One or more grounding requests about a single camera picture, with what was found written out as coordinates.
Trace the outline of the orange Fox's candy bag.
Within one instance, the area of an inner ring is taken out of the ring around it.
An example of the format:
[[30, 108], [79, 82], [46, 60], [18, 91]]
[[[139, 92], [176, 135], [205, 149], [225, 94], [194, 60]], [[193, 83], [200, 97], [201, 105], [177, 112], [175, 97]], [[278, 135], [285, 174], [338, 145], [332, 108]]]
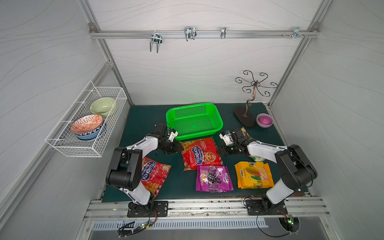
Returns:
[[229, 131], [228, 134], [230, 136], [230, 139], [233, 142], [241, 143], [241, 142], [243, 142], [245, 140], [250, 139], [250, 135], [247, 133], [245, 128], [240, 128], [240, 129], [237, 129], [237, 130], [234, 130], [234, 131]]

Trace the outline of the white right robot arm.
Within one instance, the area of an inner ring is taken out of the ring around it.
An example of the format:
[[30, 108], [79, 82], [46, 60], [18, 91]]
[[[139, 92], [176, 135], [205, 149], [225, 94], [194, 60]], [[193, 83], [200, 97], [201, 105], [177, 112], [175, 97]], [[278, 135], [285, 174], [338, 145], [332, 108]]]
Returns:
[[317, 170], [298, 145], [276, 146], [251, 138], [244, 128], [223, 131], [220, 138], [225, 145], [219, 155], [256, 156], [276, 163], [281, 173], [280, 180], [262, 198], [265, 208], [275, 207], [302, 187], [312, 184], [318, 177]]

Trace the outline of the green plastic basket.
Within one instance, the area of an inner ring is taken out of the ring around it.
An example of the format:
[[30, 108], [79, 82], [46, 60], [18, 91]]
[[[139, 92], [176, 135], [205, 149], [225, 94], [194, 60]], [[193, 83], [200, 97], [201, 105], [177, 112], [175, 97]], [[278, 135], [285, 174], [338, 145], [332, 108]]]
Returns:
[[178, 141], [214, 135], [224, 126], [218, 108], [211, 103], [169, 109], [166, 121], [178, 132]]

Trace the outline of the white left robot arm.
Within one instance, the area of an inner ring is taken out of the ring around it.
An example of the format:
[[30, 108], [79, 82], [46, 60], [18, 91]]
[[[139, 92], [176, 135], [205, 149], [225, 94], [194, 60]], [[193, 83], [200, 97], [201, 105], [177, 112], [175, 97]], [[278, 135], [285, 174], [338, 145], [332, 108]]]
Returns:
[[155, 150], [167, 154], [182, 152], [181, 142], [176, 140], [178, 134], [167, 125], [157, 124], [152, 134], [145, 135], [137, 143], [115, 148], [106, 174], [106, 184], [125, 192], [134, 204], [150, 207], [154, 197], [142, 184], [143, 158]]

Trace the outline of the red cookie candy bag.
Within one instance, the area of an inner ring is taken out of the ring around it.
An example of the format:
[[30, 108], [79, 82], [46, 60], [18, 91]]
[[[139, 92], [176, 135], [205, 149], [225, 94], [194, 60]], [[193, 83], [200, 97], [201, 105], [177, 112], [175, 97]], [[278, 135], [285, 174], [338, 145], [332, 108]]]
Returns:
[[212, 137], [182, 142], [184, 171], [197, 170], [198, 166], [222, 166], [217, 145]]

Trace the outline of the red Konfety candy bag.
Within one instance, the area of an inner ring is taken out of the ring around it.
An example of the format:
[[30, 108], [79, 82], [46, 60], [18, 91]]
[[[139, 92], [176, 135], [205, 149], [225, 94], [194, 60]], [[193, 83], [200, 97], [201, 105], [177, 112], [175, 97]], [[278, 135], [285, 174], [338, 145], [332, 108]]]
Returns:
[[154, 197], [158, 196], [168, 177], [171, 167], [171, 165], [158, 163], [147, 157], [143, 158], [141, 183], [154, 195]]

